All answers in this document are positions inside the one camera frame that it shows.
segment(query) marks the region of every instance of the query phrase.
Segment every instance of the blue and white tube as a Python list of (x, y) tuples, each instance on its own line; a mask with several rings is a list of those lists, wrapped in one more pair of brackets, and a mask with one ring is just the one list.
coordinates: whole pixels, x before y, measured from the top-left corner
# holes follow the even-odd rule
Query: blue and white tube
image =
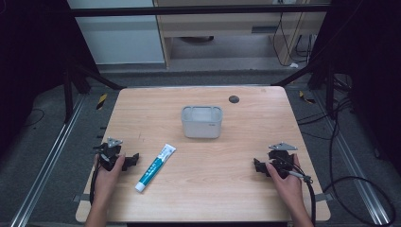
[(150, 165), (148, 170), (144, 173), (142, 178), (136, 184), (135, 189), (138, 192), (142, 192), (145, 187), (149, 184), (149, 182), (156, 176), (156, 173), (162, 168), (163, 164), (167, 161), (167, 159), (173, 154), (176, 149), (169, 144), (166, 144), (165, 147), (160, 151), (159, 155)]

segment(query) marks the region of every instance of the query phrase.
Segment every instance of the white wall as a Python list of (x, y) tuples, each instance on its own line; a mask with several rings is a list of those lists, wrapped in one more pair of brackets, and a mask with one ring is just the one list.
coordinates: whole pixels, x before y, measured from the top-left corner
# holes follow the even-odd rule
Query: white wall
[[(68, 0), (71, 9), (153, 7), (151, 0)], [(96, 64), (164, 63), (155, 16), (79, 17)]]

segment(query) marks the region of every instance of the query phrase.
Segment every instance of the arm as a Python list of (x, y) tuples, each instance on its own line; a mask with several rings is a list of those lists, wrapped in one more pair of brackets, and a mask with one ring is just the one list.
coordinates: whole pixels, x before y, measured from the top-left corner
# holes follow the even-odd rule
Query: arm
[[(298, 157), (294, 155), (294, 163), (300, 165)], [(304, 199), (302, 195), (302, 182), (299, 178), (292, 175), (282, 179), (277, 170), (271, 164), (266, 164), (266, 167), (274, 181), (276, 190), (286, 204), (288, 211), (291, 215), (294, 226), (296, 227), (309, 227), (313, 226), (312, 221), (306, 211)]]
[(86, 227), (106, 226), (107, 209), (124, 161), (125, 154), (118, 157), (112, 171), (109, 172), (103, 167), (98, 171), (95, 184), (94, 202), (92, 203), (91, 211), (89, 212), (88, 218), (85, 222)]

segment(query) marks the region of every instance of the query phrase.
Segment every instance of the gray plastic container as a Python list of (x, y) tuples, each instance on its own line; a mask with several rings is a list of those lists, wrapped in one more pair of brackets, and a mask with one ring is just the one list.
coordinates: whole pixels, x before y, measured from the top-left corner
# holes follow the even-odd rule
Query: gray plastic container
[(181, 112), (183, 134), (189, 138), (218, 138), (222, 118), (218, 106), (185, 106)]

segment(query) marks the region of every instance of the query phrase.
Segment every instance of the white tube cap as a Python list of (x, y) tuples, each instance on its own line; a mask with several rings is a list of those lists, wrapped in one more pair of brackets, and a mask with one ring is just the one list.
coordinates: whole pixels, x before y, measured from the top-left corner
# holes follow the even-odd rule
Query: white tube cap
[(145, 189), (145, 185), (143, 184), (143, 183), (137, 183), (136, 184), (136, 186), (135, 186), (135, 189), (138, 191), (138, 192), (142, 192), (144, 189)]

